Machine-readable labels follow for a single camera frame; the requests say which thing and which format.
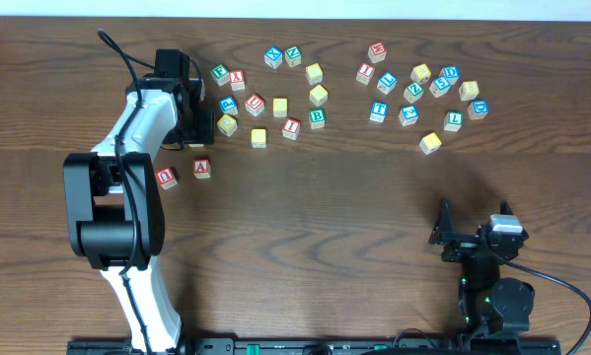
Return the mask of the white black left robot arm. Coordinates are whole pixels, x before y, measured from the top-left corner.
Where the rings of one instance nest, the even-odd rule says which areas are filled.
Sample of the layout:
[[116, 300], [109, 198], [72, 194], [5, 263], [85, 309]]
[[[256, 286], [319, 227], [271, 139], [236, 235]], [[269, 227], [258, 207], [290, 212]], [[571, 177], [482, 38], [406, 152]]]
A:
[[146, 76], [126, 90], [109, 135], [72, 153], [63, 176], [69, 243], [111, 284], [128, 321], [126, 340], [72, 340], [70, 354], [190, 354], [169, 298], [159, 254], [165, 238], [160, 184], [174, 180], [153, 162], [164, 144], [214, 140], [214, 114], [200, 104], [198, 78]]

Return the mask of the yellow O block front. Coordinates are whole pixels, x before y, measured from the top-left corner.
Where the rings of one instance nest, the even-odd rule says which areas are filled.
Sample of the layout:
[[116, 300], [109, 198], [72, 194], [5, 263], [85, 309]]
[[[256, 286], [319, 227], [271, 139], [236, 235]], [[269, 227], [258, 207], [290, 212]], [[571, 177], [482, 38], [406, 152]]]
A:
[[252, 147], [253, 148], [265, 148], [266, 147], [266, 130], [264, 128], [254, 128], [251, 134]]

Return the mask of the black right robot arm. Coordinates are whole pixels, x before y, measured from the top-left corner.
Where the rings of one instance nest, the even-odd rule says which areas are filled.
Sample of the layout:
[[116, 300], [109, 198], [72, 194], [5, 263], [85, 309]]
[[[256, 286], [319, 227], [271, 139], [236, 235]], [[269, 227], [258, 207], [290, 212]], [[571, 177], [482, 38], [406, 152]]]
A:
[[444, 262], [459, 263], [459, 306], [475, 337], [518, 335], [530, 329], [535, 290], [500, 267], [518, 256], [529, 235], [506, 202], [472, 234], [454, 231], [449, 201], [443, 199], [429, 237], [443, 247]]

